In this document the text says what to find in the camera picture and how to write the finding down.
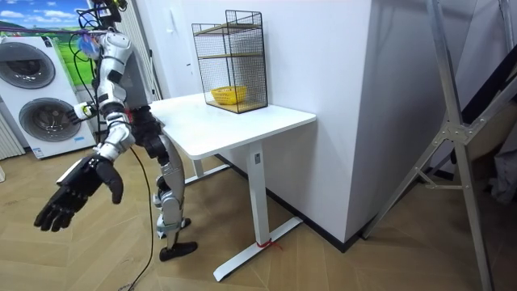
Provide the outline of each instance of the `wooden floor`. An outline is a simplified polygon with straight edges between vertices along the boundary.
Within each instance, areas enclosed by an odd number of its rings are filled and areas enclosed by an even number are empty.
[[[154,181],[157,165],[137,152]],[[0,162],[6,172],[0,183],[1,291],[123,291],[145,265],[147,190],[131,153],[116,162],[125,182],[121,205],[112,205],[103,187],[69,229],[43,233],[32,226],[56,190],[54,181],[86,153],[44,161],[26,154]],[[203,162],[206,169],[221,164],[215,158]],[[192,175],[190,161],[184,163]],[[517,290],[517,209],[486,196],[480,202],[498,290]],[[271,228],[291,217],[272,200],[268,206]],[[196,240],[200,248],[161,263],[158,251],[165,242],[155,241],[153,262],[136,290],[480,290],[461,192],[417,186],[367,242],[359,240],[345,254],[299,226],[280,239],[283,251],[269,247],[221,283],[214,269],[254,242],[247,182],[227,170],[187,187],[185,214],[193,222],[180,240]]]

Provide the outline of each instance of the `robotic hand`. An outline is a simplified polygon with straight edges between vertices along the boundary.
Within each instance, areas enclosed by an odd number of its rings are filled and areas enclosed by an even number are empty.
[[[74,109],[66,113],[66,117],[72,124],[79,124],[84,120],[89,120],[99,114],[97,106],[93,102],[83,102],[74,106]]]
[[[82,209],[102,183],[109,187],[112,202],[119,204],[124,185],[113,162],[99,154],[77,161],[57,181],[59,189],[40,211],[34,226],[53,232],[67,228],[75,213]]]

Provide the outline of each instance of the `metal wire basket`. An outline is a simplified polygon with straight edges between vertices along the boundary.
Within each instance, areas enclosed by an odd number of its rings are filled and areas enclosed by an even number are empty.
[[[235,113],[267,106],[262,14],[226,11],[224,24],[192,24],[207,104]]]

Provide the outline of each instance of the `washing machine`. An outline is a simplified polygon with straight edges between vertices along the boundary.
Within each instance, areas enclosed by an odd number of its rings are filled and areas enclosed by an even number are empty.
[[[66,117],[78,99],[46,36],[0,39],[0,97],[37,158],[95,144],[86,122],[72,124]]]

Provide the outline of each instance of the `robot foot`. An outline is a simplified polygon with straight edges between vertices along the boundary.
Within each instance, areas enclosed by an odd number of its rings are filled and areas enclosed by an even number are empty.
[[[160,260],[165,262],[169,259],[188,255],[197,250],[197,242],[177,242],[171,249],[166,247],[160,251]]]

